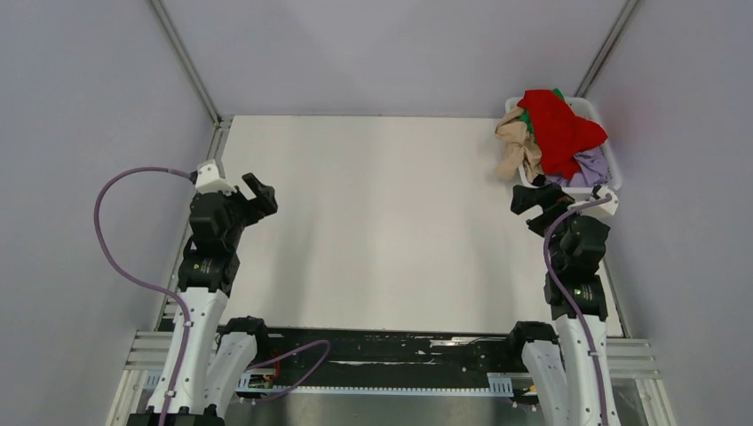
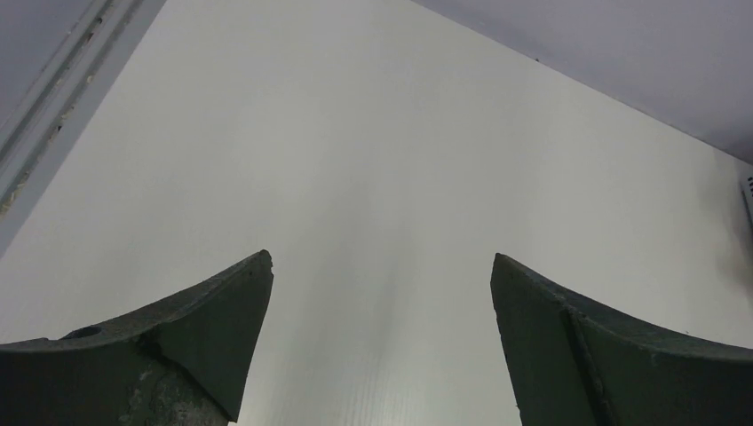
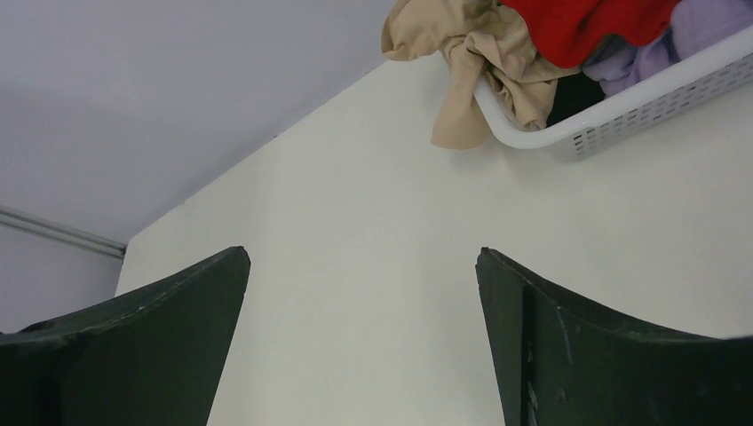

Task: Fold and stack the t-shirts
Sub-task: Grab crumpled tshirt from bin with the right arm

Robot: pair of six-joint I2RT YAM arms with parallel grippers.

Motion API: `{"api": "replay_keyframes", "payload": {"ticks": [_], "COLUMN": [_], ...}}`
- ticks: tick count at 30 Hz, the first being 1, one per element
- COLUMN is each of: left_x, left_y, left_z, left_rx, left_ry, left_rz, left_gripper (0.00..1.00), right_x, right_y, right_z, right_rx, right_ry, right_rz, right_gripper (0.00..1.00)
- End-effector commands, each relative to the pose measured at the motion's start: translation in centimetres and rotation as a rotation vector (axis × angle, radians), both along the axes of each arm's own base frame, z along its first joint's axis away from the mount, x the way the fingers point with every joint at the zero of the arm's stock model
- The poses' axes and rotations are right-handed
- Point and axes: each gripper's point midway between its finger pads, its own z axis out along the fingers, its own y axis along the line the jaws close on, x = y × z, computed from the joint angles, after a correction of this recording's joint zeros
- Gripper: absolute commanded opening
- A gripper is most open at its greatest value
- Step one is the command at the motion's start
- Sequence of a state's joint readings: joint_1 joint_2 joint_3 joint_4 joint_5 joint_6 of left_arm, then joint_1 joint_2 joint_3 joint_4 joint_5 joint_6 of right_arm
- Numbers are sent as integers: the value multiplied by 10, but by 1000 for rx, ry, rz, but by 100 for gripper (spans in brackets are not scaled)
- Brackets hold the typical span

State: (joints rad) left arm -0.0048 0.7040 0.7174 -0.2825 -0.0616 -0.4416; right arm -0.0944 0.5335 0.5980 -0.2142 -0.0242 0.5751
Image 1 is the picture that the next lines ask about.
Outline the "red t shirt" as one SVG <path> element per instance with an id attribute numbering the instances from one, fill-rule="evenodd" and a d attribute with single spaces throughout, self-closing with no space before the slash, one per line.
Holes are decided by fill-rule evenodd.
<path id="1" fill-rule="evenodd" d="M 517 106 L 530 113 L 546 175 L 571 178 L 579 170 L 575 155 L 597 148 L 607 140 L 599 124 L 577 116 L 551 90 L 525 91 Z"/>

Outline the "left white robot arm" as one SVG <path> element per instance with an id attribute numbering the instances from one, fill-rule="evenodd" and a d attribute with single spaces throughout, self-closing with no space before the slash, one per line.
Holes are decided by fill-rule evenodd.
<path id="1" fill-rule="evenodd" d="M 145 412 L 130 414 L 129 425 L 222 425 L 246 364 L 260 367 L 271 358 L 261 319 L 236 318 L 218 332 L 240 266 L 242 233 L 278 210 L 272 186 L 251 172 L 242 180 L 253 199 L 238 187 L 227 193 L 198 188 L 190 203 L 167 359 Z"/>

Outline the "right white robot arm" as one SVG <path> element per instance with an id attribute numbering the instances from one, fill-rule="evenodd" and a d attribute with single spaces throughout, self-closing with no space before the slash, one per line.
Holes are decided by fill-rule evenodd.
<path id="1" fill-rule="evenodd" d="M 588 200 L 576 201 L 557 184 L 515 185 L 511 212 L 535 206 L 542 212 L 527 227 L 543 237 L 552 322 L 518 322 L 507 358 L 530 373 L 547 424 L 618 425 L 606 360 L 606 292 L 598 276 L 610 232 L 601 219 L 615 213 L 616 194 L 597 185 Z"/>

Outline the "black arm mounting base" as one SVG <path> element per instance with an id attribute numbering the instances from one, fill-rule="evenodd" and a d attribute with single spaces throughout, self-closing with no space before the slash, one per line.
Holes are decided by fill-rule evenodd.
<path id="1" fill-rule="evenodd" d="M 211 357 L 238 332 L 255 336 L 246 371 L 268 373 L 275 386 L 351 389 L 480 389 L 488 376 L 526 375 L 525 344 L 558 343 L 553 327 L 519 321 L 501 335 L 269 327 L 231 320 L 209 333 Z"/>

